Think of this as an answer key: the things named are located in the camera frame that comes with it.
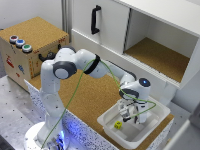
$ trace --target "white wall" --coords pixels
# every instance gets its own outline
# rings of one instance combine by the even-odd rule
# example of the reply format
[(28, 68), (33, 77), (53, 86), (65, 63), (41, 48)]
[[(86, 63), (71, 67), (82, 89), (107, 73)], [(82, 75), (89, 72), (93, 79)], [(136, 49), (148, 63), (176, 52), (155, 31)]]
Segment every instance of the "white wall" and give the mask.
[(181, 90), (178, 90), (173, 102), (192, 112), (200, 102), (200, 71)]
[(40, 16), (62, 29), (61, 0), (0, 0), (0, 28)]

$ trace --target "brown box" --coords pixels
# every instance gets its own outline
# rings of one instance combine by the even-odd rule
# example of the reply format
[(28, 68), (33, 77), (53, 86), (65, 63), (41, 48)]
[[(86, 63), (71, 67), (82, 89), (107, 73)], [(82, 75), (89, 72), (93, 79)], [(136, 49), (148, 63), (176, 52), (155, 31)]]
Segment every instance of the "brown box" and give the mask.
[[(33, 51), (23, 53), (22, 49), (10, 44), (10, 36), (17, 35), (32, 46)], [(42, 61), (38, 54), (46, 57), (49, 52), (57, 53), (59, 46), (69, 44), (69, 35), (48, 23), (40, 17), (36, 17), (20, 24), (0, 31), (0, 50), (6, 73), (25, 90), (27, 81), (40, 73)]]

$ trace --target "cork mat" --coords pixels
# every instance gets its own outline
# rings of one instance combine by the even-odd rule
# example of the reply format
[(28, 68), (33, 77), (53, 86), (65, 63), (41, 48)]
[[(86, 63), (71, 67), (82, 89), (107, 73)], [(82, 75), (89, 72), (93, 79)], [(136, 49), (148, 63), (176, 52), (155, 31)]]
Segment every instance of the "cork mat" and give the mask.
[(10, 36), (17, 35), (30, 44), (33, 51), (37, 51), (49, 43), (61, 39), (68, 34), (40, 17), (35, 17), (25, 22), (0, 31), (0, 37), (9, 42)]
[[(59, 95), (65, 106), (75, 90), (81, 72), (82, 71), (79, 70), (71, 78), (61, 80)], [(40, 76), (31, 79), (29, 82), (37, 89), (40, 89)], [(79, 89), (69, 106), (69, 110), (116, 147), (124, 150), (124, 148), (104, 133), (102, 126), (97, 122), (97, 118), (113, 106), (119, 99), (118, 88), (113, 78), (106, 75), (103, 78), (94, 79), (84, 74)], [(145, 150), (172, 119), (173, 115), (170, 114), (167, 116), (136, 150)]]
[(181, 82), (190, 60), (149, 38), (143, 39), (125, 53), (178, 82)]

